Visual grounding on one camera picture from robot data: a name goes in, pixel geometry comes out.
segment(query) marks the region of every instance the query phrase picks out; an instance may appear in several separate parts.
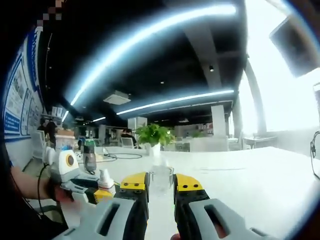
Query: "potted plant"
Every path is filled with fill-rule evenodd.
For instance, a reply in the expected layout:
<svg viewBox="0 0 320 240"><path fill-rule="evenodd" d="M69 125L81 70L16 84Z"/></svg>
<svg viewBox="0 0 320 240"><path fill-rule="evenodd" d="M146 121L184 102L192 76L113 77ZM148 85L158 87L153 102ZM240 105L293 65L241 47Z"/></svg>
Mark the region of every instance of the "potted plant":
<svg viewBox="0 0 320 240"><path fill-rule="evenodd" d="M146 145L147 154L156 158L160 157L161 145L170 144L174 140L168 128L153 123L139 127L135 133L139 135L139 144Z"/></svg>

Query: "white column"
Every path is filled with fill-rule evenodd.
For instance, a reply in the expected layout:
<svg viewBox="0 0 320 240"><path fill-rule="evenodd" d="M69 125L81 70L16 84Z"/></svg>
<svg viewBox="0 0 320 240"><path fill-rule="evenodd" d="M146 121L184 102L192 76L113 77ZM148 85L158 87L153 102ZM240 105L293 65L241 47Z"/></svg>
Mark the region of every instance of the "white column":
<svg viewBox="0 0 320 240"><path fill-rule="evenodd" d="M106 125L99 125L99 140L101 144L106 143Z"/></svg>
<svg viewBox="0 0 320 240"><path fill-rule="evenodd" d="M239 138L242 131L242 114L241 103L239 97L233 104L232 108L233 124L234 124L234 137Z"/></svg>
<svg viewBox="0 0 320 240"><path fill-rule="evenodd" d="M215 137L225 137L227 133L224 106L212 106L211 113L213 123L213 135Z"/></svg>
<svg viewBox="0 0 320 240"><path fill-rule="evenodd" d="M254 103L256 118L257 118L257 133L260 136L263 136L267 132L265 110L264 110L264 105L261 98L260 89L257 83L257 79L249 60L246 61L246 67L244 71L247 76L249 86L251 89L251 94L253 97L253 103Z"/></svg>
<svg viewBox="0 0 320 240"><path fill-rule="evenodd" d="M174 134L176 137L178 138L182 138L183 137L183 126L175 126L174 127Z"/></svg>
<svg viewBox="0 0 320 240"><path fill-rule="evenodd" d="M148 124L148 119L145 117L134 117L128 119L128 129L135 131L137 128L146 126Z"/></svg>

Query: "desk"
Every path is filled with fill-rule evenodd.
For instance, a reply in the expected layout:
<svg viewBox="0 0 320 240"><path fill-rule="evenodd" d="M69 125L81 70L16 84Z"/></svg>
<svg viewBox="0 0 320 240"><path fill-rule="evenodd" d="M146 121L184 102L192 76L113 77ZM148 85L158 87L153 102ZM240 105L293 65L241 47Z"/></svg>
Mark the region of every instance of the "desk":
<svg viewBox="0 0 320 240"><path fill-rule="evenodd" d="M145 150L107 149L110 153L143 155L140 159L98 163L98 168L108 168L115 181L149 171L153 164ZM274 147L229 152L163 151L161 155L175 173L196 178L211 198L220 199L243 216L248 229L254 227L280 239L301 220L320 192L309 157ZM150 195L148 207L145 239L170 239L177 232L173 189L161 197Z"/></svg>
<svg viewBox="0 0 320 240"><path fill-rule="evenodd" d="M276 147L277 146L277 137L244 137L243 141L245 144L249 145L251 149L257 148L257 144L260 145L260 148L263 147Z"/></svg>

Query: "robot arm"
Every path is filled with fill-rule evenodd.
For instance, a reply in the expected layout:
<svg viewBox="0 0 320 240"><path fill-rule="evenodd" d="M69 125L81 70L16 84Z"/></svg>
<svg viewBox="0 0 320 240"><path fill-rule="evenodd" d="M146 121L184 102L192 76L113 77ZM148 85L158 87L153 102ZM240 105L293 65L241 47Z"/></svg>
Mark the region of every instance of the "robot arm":
<svg viewBox="0 0 320 240"><path fill-rule="evenodd" d="M149 174L124 179L114 198L96 205L80 226L54 240L143 240L149 218ZM274 240L246 229L244 219L218 199L210 199L190 176L174 175L174 216L182 240L219 240L219 226L229 240Z"/></svg>

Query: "green plant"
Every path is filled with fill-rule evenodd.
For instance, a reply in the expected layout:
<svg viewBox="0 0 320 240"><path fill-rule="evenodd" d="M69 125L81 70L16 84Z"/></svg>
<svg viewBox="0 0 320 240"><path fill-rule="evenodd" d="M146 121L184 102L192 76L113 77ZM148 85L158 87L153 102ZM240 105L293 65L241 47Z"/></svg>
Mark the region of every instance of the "green plant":
<svg viewBox="0 0 320 240"><path fill-rule="evenodd" d="M192 137L193 138L203 138L205 135L202 131L195 131L193 134L192 134Z"/></svg>
<svg viewBox="0 0 320 240"><path fill-rule="evenodd" d="M151 145L151 147L157 145L158 143L161 145L167 145L175 139L168 128L153 123L147 126L139 127L135 133L139 135L138 141L140 144L148 143Z"/></svg>

